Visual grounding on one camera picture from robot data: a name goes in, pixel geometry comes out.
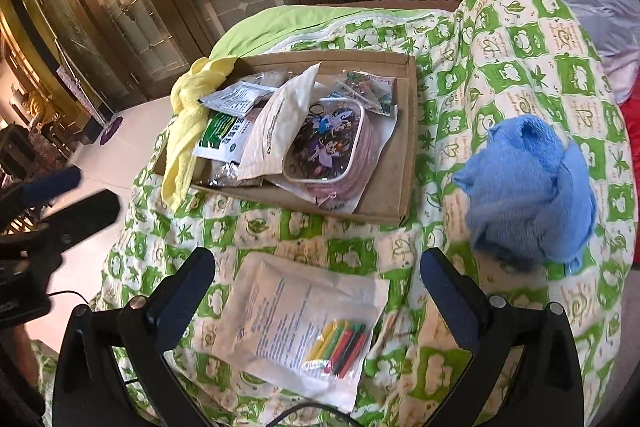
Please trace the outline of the person's left hand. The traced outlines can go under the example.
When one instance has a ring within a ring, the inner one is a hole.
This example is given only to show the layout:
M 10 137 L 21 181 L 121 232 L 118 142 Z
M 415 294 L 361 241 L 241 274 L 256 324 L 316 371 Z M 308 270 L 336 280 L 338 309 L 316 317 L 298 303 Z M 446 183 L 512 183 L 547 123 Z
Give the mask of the person's left hand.
M 9 355 L 9 359 L 28 382 L 35 388 L 38 384 L 39 364 L 32 350 L 32 340 L 26 332 L 24 325 L 18 325 L 13 329 L 2 329 L 1 347 Z

